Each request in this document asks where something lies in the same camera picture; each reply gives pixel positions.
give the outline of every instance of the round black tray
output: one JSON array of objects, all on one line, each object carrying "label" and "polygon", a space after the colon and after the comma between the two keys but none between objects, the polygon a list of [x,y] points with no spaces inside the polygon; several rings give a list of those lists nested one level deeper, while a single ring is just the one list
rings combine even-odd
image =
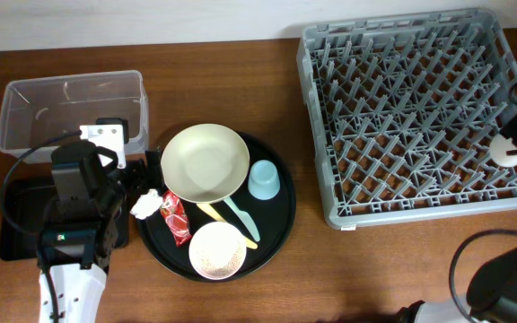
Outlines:
[{"label": "round black tray", "polygon": [[[250,135],[243,133],[239,133],[239,135],[249,147],[250,165],[260,160],[269,160],[276,165],[280,178],[280,191],[268,201],[258,200],[249,193],[247,177],[241,188],[231,196],[241,210],[250,214],[260,234],[258,248],[247,249],[244,264],[235,275],[221,281],[213,281],[199,275],[188,259],[190,241],[177,247],[171,231],[158,211],[145,220],[137,220],[141,238],[153,256],[172,272],[194,281],[229,282],[254,272],[265,265],[281,249],[293,228],[296,196],[291,174],[270,148]],[[195,204],[182,200],[181,202],[188,216],[191,234],[195,234],[200,227],[213,221]],[[214,203],[212,206],[228,223],[236,226],[242,234],[252,240],[247,228],[225,202]]]}]

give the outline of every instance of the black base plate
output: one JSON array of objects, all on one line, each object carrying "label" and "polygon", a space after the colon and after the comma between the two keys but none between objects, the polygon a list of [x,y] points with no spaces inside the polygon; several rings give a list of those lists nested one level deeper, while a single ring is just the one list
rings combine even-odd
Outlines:
[{"label": "black base plate", "polygon": [[[248,178],[245,179],[241,188],[232,195],[234,203],[241,210],[249,212],[258,227],[258,233],[260,234],[258,248],[255,250],[247,249],[244,264],[235,275],[221,281],[213,281],[200,276],[190,264],[188,259],[190,241],[176,247],[171,231],[158,211],[145,220],[137,220],[139,232],[146,247],[163,266],[178,275],[198,282],[214,283],[241,278],[264,266],[281,249],[293,227],[296,196],[293,179],[288,169],[272,150],[256,138],[242,133],[240,135],[249,147],[250,165],[260,160],[272,161],[278,169],[280,178],[280,191],[268,201],[257,200],[249,193],[247,189]],[[186,201],[181,202],[188,216],[191,234],[195,234],[200,227],[213,221],[195,204]],[[249,231],[225,202],[218,202],[212,204],[212,206],[228,223],[236,226],[242,234],[251,239]]]},{"label": "black base plate", "polygon": [[[57,194],[52,177],[17,179],[9,184],[5,193],[7,213],[21,227],[29,231],[41,230],[43,210],[51,197]],[[129,212],[123,203],[120,215],[115,219],[118,239],[115,248],[128,244]],[[1,224],[0,258],[5,261],[35,258],[35,237],[12,228],[5,220]]]}]

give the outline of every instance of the plastic storage bin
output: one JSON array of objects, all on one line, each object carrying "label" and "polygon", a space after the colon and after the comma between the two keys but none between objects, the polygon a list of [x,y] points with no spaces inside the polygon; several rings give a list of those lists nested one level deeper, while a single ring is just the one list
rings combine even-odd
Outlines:
[{"label": "plastic storage bin", "polygon": [[[15,157],[49,138],[97,118],[124,118],[125,154],[144,153],[149,143],[148,100],[137,71],[79,74],[7,84],[0,115],[0,151]],[[43,147],[27,163],[51,162],[56,146]]]},{"label": "plastic storage bin", "polygon": [[517,113],[517,65],[489,11],[308,27],[297,64],[332,228],[517,209],[517,166],[488,153]]}]

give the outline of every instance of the crumpled white tissue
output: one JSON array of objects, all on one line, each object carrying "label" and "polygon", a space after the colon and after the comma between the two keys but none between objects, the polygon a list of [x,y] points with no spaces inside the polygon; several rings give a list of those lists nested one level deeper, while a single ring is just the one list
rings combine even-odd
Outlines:
[{"label": "crumpled white tissue", "polygon": [[147,194],[141,195],[136,201],[133,208],[131,208],[131,214],[139,220],[144,220],[147,216],[153,214],[162,205],[162,197],[159,196],[159,192],[156,189],[149,189]]}]

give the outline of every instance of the gray dish rack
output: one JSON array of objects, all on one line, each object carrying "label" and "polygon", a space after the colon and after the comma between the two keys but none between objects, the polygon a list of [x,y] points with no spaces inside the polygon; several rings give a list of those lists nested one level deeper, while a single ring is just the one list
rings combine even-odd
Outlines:
[{"label": "gray dish rack", "polygon": [[517,166],[488,152],[517,113],[517,65],[493,13],[311,26],[297,64],[332,228],[517,209]]}]

